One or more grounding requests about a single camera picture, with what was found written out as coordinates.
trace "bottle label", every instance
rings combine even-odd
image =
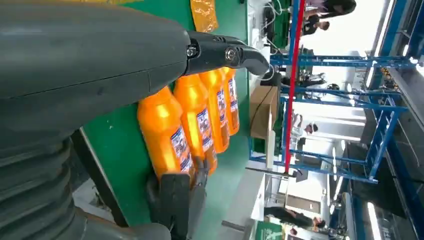
[[[186,135],[183,128],[180,126],[178,130],[171,136],[171,143],[181,172],[188,172],[192,167],[193,160],[190,153],[189,145],[187,144]]]
[[[206,152],[214,144],[212,139],[211,124],[209,122],[208,109],[204,109],[197,114],[197,124],[200,130],[203,151]]]
[[[226,118],[225,118],[226,104],[225,104],[225,98],[224,98],[224,90],[222,87],[221,87],[221,90],[216,93],[216,97],[218,99],[219,121],[221,123],[220,124],[221,127],[223,127],[226,124]]]
[[[231,112],[237,111],[239,108],[237,104],[237,89],[236,89],[236,82],[234,81],[234,78],[231,78],[228,81],[228,87],[229,87],[229,102],[230,102],[230,109]]]

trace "black bracket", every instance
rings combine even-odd
[[[167,227],[172,240],[192,239],[202,216],[209,166],[207,161],[197,162],[195,184],[191,189],[190,176],[186,173],[166,173],[160,183],[154,174],[147,180],[150,220]]]

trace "green sign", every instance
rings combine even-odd
[[[255,240],[282,240],[283,227],[279,224],[258,221]]]

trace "woman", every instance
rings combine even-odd
[[[306,0],[306,3],[311,7],[317,8],[306,11],[306,19],[316,14],[320,14],[321,19],[350,14],[357,6],[355,0]]]

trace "black cable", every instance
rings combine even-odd
[[[403,177],[403,176],[397,177],[397,176],[393,176],[393,175],[391,177],[394,178],[394,179],[404,179],[408,182],[413,182],[413,183],[416,183],[416,184],[424,184],[424,180],[416,179],[416,178],[412,178],[412,177]]]
[[[252,124],[253,124],[253,121],[255,120],[256,114],[258,113],[258,109],[259,109],[259,107],[262,105],[262,103],[265,101],[265,99],[267,99],[268,94],[270,94],[270,92],[271,92],[271,90],[272,90],[272,89],[273,89],[273,87],[272,87],[272,86],[270,86],[270,87],[269,87],[268,92],[267,92],[267,93],[266,93],[266,95],[263,97],[262,101],[260,101],[259,105],[257,105],[256,110],[254,111],[254,114],[253,114],[252,120],[250,121],[250,130],[249,130],[249,132],[250,132],[250,133],[252,132]]]

